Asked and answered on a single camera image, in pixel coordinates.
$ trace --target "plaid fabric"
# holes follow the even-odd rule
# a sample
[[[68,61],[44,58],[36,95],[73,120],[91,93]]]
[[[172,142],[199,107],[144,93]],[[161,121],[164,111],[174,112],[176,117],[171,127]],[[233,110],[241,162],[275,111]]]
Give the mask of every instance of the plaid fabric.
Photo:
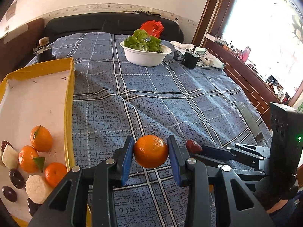
[[[111,157],[127,135],[135,140],[147,134],[164,140],[174,135],[180,146],[187,139],[218,147],[236,142],[256,145],[233,101],[244,102],[252,112],[265,138],[259,145],[270,144],[259,113],[223,71],[187,69],[173,59],[173,53],[156,67],[131,64],[119,46],[124,38],[80,33],[53,43],[57,59],[75,60],[72,130],[78,165],[96,166]],[[169,42],[163,43],[175,51]],[[233,161],[230,166],[249,169]],[[173,179],[169,159],[155,169],[142,168],[133,160],[126,185],[115,188],[118,226],[183,226],[187,197],[188,188],[178,187]],[[210,201],[215,226],[213,194]]]

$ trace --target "red bottle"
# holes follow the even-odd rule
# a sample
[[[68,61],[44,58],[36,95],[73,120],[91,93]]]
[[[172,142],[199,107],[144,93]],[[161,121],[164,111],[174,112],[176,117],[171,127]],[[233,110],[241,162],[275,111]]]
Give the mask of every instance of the red bottle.
[[[250,53],[250,47],[246,47],[245,50],[240,55],[240,60],[246,62]]]

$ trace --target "window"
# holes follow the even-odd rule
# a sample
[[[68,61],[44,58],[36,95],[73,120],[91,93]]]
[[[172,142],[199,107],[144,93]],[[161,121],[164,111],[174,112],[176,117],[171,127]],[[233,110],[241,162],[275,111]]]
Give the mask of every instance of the window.
[[[303,19],[289,0],[237,0],[223,38],[240,50],[264,81],[272,75],[290,97],[303,76]]]

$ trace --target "red plastic bag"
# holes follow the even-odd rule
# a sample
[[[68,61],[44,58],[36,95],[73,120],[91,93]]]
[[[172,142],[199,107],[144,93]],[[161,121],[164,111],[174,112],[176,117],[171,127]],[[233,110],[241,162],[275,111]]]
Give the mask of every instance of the red plastic bag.
[[[142,24],[140,29],[145,30],[150,36],[159,38],[161,32],[164,30],[164,27],[161,21],[156,22],[155,20],[148,20]]]

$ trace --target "black headboard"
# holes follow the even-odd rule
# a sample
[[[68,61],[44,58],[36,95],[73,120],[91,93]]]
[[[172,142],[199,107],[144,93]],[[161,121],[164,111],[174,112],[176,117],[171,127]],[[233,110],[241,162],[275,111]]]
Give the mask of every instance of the black headboard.
[[[184,35],[179,25],[169,19],[136,13],[86,13],[52,19],[45,27],[45,36],[52,43],[74,33],[108,32],[132,35],[148,20],[161,21],[164,30],[160,39],[183,43]]]

